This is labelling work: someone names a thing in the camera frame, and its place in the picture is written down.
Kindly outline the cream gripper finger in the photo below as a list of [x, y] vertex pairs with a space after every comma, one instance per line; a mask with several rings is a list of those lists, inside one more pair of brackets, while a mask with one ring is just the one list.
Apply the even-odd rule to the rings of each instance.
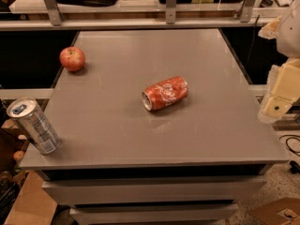
[[278, 26], [281, 17], [275, 18], [273, 21], [265, 25], [258, 33], [260, 38], [274, 39], [278, 36]]
[[258, 119], [265, 124], [275, 123], [299, 98], [300, 59], [289, 59], [281, 67], [273, 65], [268, 74]]

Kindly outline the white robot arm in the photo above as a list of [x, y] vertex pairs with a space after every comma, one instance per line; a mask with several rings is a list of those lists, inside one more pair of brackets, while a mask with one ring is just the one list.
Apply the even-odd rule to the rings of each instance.
[[300, 0], [293, 0], [282, 16], [259, 31], [259, 36], [274, 38], [277, 51], [288, 57], [280, 67], [271, 66], [258, 113], [261, 122], [272, 124], [300, 98]]

